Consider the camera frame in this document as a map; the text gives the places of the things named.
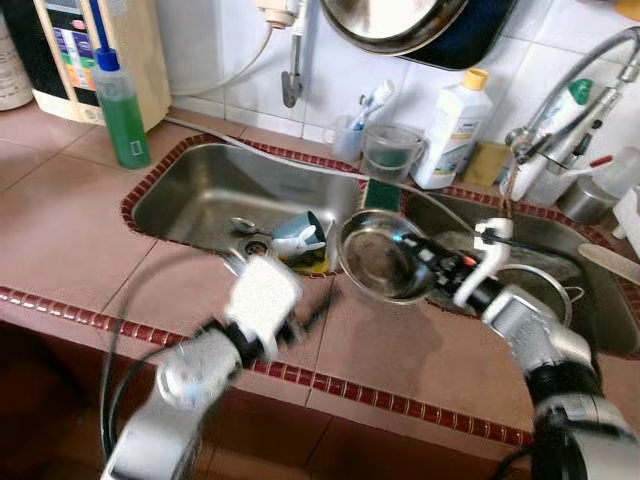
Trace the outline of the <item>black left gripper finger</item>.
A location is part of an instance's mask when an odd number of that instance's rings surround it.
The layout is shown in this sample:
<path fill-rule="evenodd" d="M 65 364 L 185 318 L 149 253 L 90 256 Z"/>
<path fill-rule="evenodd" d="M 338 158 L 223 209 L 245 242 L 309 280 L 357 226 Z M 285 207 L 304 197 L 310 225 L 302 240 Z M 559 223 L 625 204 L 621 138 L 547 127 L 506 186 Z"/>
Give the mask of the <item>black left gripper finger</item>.
<path fill-rule="evenodd" d="M 315 330 L 317 326 L 323 323 L 323 320 L 332 311 L 334 303 L 340 298 L 340 292 L 329 289 L 319 301 L 311 307 L 310 311 L 307 311 L 305 315 L 301 317 L 301 320 L 297 320 L 294 323 L 294 332 L 301 337 L 306 337 L 312 330 Z"/>

